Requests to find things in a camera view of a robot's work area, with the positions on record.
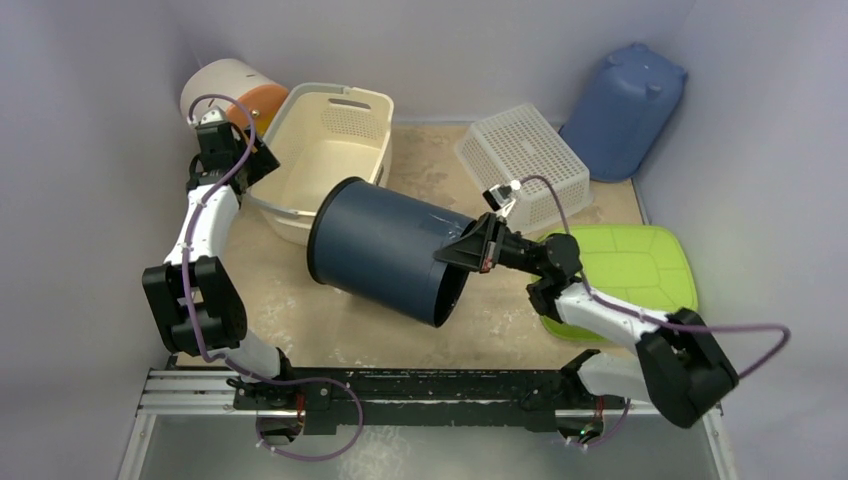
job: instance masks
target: wooden tabletop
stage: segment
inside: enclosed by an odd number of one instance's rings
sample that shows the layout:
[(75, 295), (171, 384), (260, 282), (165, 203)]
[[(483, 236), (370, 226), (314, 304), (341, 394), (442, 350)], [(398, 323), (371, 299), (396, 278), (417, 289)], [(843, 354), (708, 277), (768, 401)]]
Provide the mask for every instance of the wooden tabletop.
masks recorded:
[[(453, 152), (466, 128), (394, 127), (388, 188), (473, 218), (487, 211)], [(642, 223), (629, 181), (593, 182), (592, 192), (593, 204), (570, 223)], [(248, 203), (230, 229), (223, 262), (250, 328), (296, 366), (560, 368), (597, 346), (551, 336), (527, 300), (529, 276), (505, 268), (471, 274), (453, 314), (438, 329), (316, 284), (306, 269), (306, 248), (277, 237)], [(178, 364), (199, 362), (183, 355)]]

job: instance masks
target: lime green plastic lid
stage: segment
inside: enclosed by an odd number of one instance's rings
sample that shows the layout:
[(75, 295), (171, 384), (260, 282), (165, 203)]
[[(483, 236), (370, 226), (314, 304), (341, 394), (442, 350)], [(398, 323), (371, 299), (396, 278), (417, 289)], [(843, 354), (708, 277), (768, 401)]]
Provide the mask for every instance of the lime green plastic lid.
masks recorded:
[[(549, 232), (542, 239), (553, 233), (564, 230)], [(698, 309), (686, 255), (668, 230), (651, 225), (580, 225), (572, 227), (571, 234), (580, 245), (580, 261), (592, 288), (654, 310)], [(542, 324), (564, 340), (605, 340), (548, 317), (542, 317)]]

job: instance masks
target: floor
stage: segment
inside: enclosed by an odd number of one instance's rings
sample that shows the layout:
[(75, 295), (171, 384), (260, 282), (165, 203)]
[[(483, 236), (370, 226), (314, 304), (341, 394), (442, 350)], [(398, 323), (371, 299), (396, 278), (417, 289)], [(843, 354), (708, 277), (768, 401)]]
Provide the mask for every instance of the floor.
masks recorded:
[[(453, 153), (465, 126), (397, 126), (388, 188), (471, 217), (487, 210)], [(640, 224), (630, 182), (593, 183), (594, 203), (572, 224)], [(250, 328), (297, 366), (560, 368), (587, 345), (554, 338), (527, 300), (529, 278), (496, 268), (471, 275), (439, 329), (312, 281), (306, 248), (277, 237), (245, 203), (230, 230), (224, 264)], [(626, 354), (617, 347), (607, 351)], [(183, 356), (179, 364), (197, 364)]]

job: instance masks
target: laundry basket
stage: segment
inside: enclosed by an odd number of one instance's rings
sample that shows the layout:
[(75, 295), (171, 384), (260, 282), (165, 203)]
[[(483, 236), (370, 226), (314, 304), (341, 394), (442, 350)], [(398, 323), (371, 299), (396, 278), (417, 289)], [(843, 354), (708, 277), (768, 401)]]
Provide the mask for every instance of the laundry basket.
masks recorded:
[[(550, 180), (566, 215), (592, 203), (589, 169), (532, 104), (472, 123), (456, 154), (481, 191), (536, 174)], [(525, 233), (558, 221), (556, 203), (538, 181), (522, 185), (507, 219), (513, 231)]]
[(339, 182), (360, 177), (385, 185), (393, 110), (392, 99), (381, 93), (299, 85), (264, 138), (280, 167), (250, 189), (248, 200), (280, 237), (306, 245), (315, 212)]

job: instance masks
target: basket handle hole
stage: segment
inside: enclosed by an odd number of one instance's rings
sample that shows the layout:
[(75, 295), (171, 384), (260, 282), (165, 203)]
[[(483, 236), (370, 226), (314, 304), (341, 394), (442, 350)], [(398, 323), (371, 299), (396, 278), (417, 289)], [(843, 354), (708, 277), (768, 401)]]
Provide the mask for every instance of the basket handle hole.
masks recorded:
[(346, 100), (344, 98), (331, 98), (330, 103), (333, 105), (344, 105), (345, 107), (353, 107), (353, 108), (361, 108), (363, 110), (371, 110), (371, 105), (362, 102), (355, 102), (353, 100)]

